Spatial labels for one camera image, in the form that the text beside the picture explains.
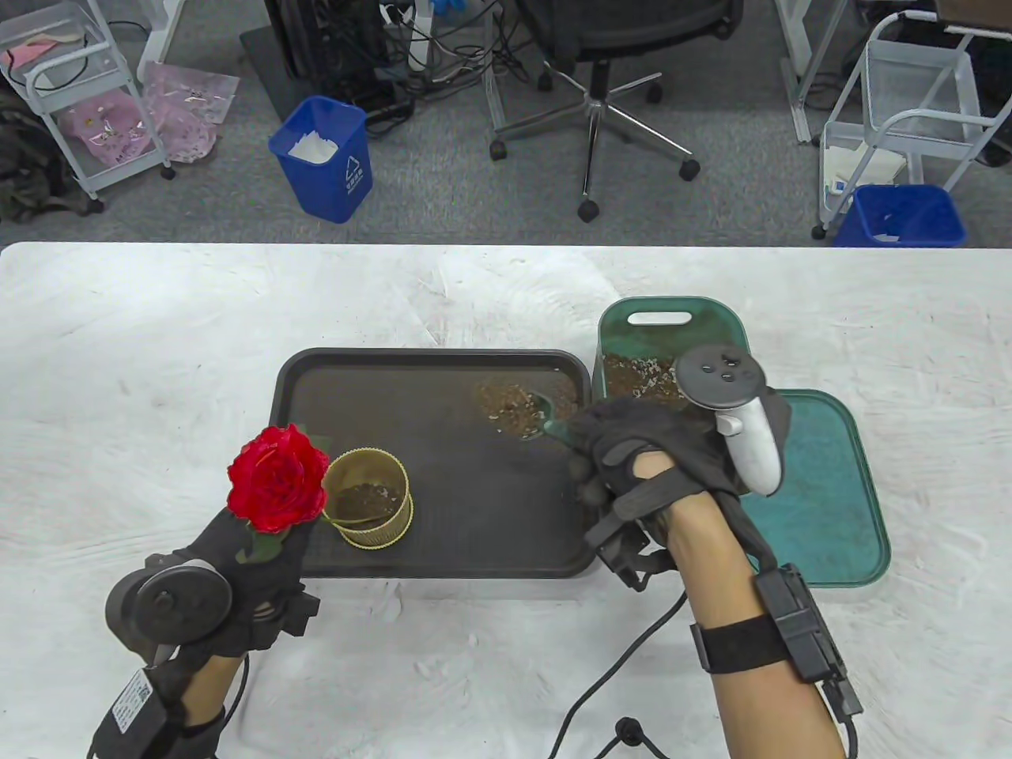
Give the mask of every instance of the office chair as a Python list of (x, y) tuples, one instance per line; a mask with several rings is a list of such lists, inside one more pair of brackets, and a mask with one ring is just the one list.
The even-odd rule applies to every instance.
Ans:
[[(590, 223), (600, 207), (590, 197), (594, 149), (602, 123), (616, 128), (626, 138), (647, 137), (683, 158), (679, 176), (691, 182), (699, 174), (699, 162), (692, 152), (667, 136), (648, 126), (615, 104), (619, 97), (649, 85), (647, 101), (661, 101), (660, 73), (609, 88), (608, 74), (615, 58), (641, 56), (712, 34), (730, 37), (741, 23), (745, 0), (516, 0), (523, 23), (544, 55), (544, 71), (537, 88), (551, 90), (553, 77), (575, 87), (583, 98), (571, 105), (537, 113), (495, 129), (489, 146), (493, 161), (506, 157), (503, 142), (532, 128), (583, 112), (589, 122), (587, 166), (583, 176), (582, 201), (578, 215)], [(575, 78), (577, 63), (590, 63), (590, 85)]]

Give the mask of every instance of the dark brown tray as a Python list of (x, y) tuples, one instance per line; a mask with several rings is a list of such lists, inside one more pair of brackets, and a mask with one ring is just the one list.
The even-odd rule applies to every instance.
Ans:
[(564, 578), (590, 565), (568, 451), (497, 431), (475, 400), (488, 381), (571, 389), (577, 407), (590, 399), (586, 367), (563, 351), (314, 348), (288, 359), (270, 423), (323, 438), (332, 459), (390, 451), (415, 501), (408, 533), (381, 551), (353, 549), (321, 521), (306, 577)]

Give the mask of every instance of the white desk leg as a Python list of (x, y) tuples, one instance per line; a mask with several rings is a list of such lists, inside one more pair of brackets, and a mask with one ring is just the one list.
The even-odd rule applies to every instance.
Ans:
[(148, 44), (144, 46), (144, 53), (141, 54), (141, 63), (137, 67), (137, 78), (144, 82), (144, 69), (148, 61), (162, 63), (169, 52), (172, 44), (172, 35), (176, 33), (176, 26), (179, 24), (179, 17), (183, 14), (183, 3), (186, 0), (162, 0), (165, 4), (165, 12), (168, 21), (164, 29), (152, 29)]
[(773, 0), (773, 4), (780, 16), (780, 26), (783, 28), (783, 38), (787, 43), (787, 55), (790, 57), (794, 76), (800, 77), (812, 58), (812, 45), (805, 31), (805, 14), (809, 12), (812, 0)]
[(412, 30), (411, 45), (408, 48), (411, 56), (408, 59), (408, 66), (413, 71), (422, 71), (429, 64), (429, 40), (422, 36), (426, 34), (432, 36), (432, 2), (431, 0), (418, 0), (415, 3), (414, 27), (421, 32), (416, 34)]
[[(781, 2), (785, 1), (789, 2), (789, 0), (776, 0), (777, 8), (780, 7)], [(802, 144), (812, 142), (812, 130), (809, 129), (809, 118), (805, 113), (805, 101), (809, 98), (809, 90), (812, 89), (812, 83), (816, 79), (816, 74), (822, 68), (823, 61), (826, 59), (826, 53), (829, 51), (829, 45), (833, 40), (833, 35), (836, 34), (837, 27), (840, 25), (840, 20), (843, 18), (843, 13), (847, 10), (849, 2), (850, 0), (835, 0), (829, 22), (826, 24), (823, 35), (819, 38), (819, 47), (816, 49), (815, 55), (812, 54), (809, 38), (805, 34), (805, 14), (802, 13), (797, 19), (797, 26), (800, 28), (800, 33), (805, 36), (807, 55), (805, 65), (800, 68), (798, 68), (799, 60), (793, 57), (790, 37), (787, 37), (787, 48), (791, 51), (791, 57), (790, 59), (784, 58), (780, 60), (780, 72), (783, 75), (783, 84), (787, 88), (790, 115), (794, 119), (794, 133), (797, 135), (797, 142)], [(802, 7), (802, 5), (804, 5), (805, 10), (808, 10), (809, 0), (799, 0), (798, 7)], [(784, 26), (784, 34), (787, 34), (786, 26)]]

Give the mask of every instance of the gray carpet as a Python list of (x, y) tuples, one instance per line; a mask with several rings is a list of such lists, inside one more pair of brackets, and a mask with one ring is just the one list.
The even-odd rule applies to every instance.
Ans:
[[(108, 0), (110, 17), (130, 0)], [(813, 13), (818, 30), (818, 13)], [(699, 39), (617, 62), (614, 82), (664, 72), (665, 99), (627, 107), (694, 150), (702, 173), (682, 182), (678, 164), (604, 134), (595, 176), (602, 213), (576, 216), (585, 125), (510, 143), (488, 158), (490, 119), (480, 88), (421, 105), (413, 119), (370, 147), (375, 184), (352, 221), (338, 227), (302, 213), (267, 140), (278, 126), (266, 93), (244, 60), (239, 33), (266, 23), (261, 0), (191, 0), (169, 63), (243, 78), (213, 156), (166, 182), (157, 171), (106, 191), (104, 215), (51, 214), (0, 227), (0, 245), (18, 240), (167, 242), (358, 242), (580, 245), (812, 245), (818, 152), (798, 146), (780, 83), (784, 45), (771, 0), (749, 0), (728, 43)], [(855, 38), (852, 19), (830, 56)], [(123, 47), (139, 32), (121, 27)], [(536, 53), (523, 52), (536, 72)], [(538, 93), (503, 80), (507, 115), (567, 102), (560, 85)], [(811, 114), (819, 128), (820, 114)], [(974, 165), (954, 191), (971, 243), (1012, 247), (1012, 171)]]

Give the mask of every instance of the white table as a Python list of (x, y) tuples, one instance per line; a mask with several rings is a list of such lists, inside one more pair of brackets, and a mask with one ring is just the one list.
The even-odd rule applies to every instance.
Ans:
[(141, 54), (141, 62), (137, 67), (137, 78), (142, 82), (148, 62), (164, 63), (165, 57), (169, 54), (169, 46), (172, 45), (172, 37), (175, 36), (179, 19), (183, 15), (183, 4), (186, 0), (146, 0), (146, 2), (164, 8), (164, 18), (151, 19), (151, 33), (148, 35), (144, 53)]
[[(105, 595), (185, 544), (318, 345), (563, 348), (636, 294), (744, 320), (778, 387), (857, 419), (893, 541), (874, 587), (820, 594), (866, 708), (861, 756), (1012, 746), (1012, 257), (960, 250), (21, 244), (0, 255), (0, 756), (81, 759), (140, 660)], [(254, 657), (223, 759), (531, 759), (674, 599), (567, 581), (314, 581), (306, 639)], [(563, 759), (624, 715), (725, 756), (688, 616), (586, 705)], [(618, 749), (612, 756), (646, 756)]]

